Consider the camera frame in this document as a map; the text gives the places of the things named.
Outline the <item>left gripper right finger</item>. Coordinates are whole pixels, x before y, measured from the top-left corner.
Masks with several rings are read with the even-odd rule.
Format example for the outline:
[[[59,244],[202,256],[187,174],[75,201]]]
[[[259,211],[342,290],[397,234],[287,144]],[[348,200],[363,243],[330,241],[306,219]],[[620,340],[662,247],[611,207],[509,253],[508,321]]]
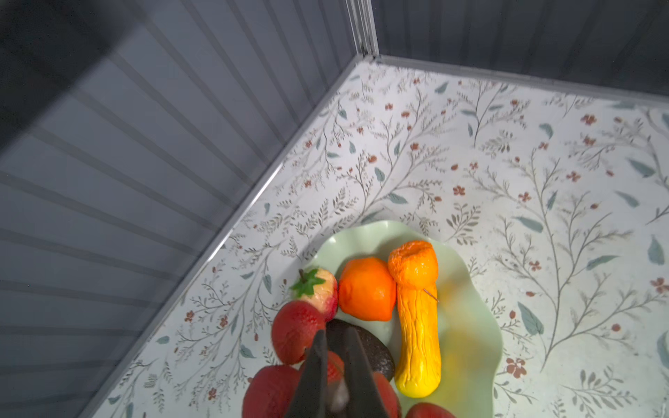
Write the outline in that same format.
[[[344,334],[344,364],[349,393],[346,416],[388,418],[368,358],[355,329],[349,329]]]

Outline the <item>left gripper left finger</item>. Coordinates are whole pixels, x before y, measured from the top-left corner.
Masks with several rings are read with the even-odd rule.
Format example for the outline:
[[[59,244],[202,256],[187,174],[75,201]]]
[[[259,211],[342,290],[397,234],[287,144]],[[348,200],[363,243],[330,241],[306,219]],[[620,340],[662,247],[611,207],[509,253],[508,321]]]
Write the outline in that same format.
[[[318,331],[308,352],[286,418],[326,416],[328,352],[326,332]]]

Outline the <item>dark fake avocado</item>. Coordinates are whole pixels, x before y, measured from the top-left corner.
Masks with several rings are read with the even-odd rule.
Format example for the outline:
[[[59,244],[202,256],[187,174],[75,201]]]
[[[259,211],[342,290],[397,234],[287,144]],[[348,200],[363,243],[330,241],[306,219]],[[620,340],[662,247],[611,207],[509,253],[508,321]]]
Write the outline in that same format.
[[[326,336],[329,351],[342,360],[345,355],[344,336],[349,329],[354,329],[360,337],[362,348],[367,355],[373,372],[381,373],[388,381],[395,377],[395,361],[390,350],[368,330],[343,320],[333,319],[326,324]]]

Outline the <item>large orange fake fruit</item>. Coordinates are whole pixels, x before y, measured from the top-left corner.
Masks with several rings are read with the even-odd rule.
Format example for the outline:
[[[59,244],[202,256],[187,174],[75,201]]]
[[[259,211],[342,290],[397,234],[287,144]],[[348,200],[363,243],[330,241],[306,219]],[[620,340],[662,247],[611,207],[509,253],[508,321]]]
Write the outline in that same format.
[[[397,301],[397,284],[385,261],[375,257],[349,261],[339,280],[339,306],[366,322],[388,322]]]

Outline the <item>yellow orange fake squash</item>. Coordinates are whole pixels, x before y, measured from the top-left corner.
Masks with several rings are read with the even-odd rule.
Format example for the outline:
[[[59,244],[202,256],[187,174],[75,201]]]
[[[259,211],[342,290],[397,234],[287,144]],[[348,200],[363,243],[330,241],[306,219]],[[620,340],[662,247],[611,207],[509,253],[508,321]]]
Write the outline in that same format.
[[[395,385],[409,398],[424,398],[438,388],[442,379],[437,254],[428,241],[410,241],[390,254],[388,268],[397,284],[402,333]]]

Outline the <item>green scalloped fruit bowl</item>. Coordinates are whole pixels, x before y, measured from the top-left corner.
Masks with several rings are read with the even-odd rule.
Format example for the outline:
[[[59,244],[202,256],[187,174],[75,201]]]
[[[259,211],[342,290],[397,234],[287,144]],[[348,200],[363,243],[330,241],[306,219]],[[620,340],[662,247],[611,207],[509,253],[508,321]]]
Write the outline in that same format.
[[[400,245],[424,238],[401,222],[376,221],[332,235],[303,268],[324,268],[340,274],[348,261],[369,256],[385,260]],[[439,264],[437,313],[442,380],[424,400],[456,417],[491,417],[494,379],[503,351],[501,330],[473,286],[459,254],[437,240],[431,244]]]

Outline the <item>floral table mat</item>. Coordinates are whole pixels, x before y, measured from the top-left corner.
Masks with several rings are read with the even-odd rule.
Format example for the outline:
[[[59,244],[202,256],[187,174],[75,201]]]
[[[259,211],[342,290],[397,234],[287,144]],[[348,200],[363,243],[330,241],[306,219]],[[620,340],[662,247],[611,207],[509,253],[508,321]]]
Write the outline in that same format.
[[[106,391],[98,417],[238,417],[298,272],[393,220],[501,330],[494,417],[668,414],[668,107],[359,64]]]

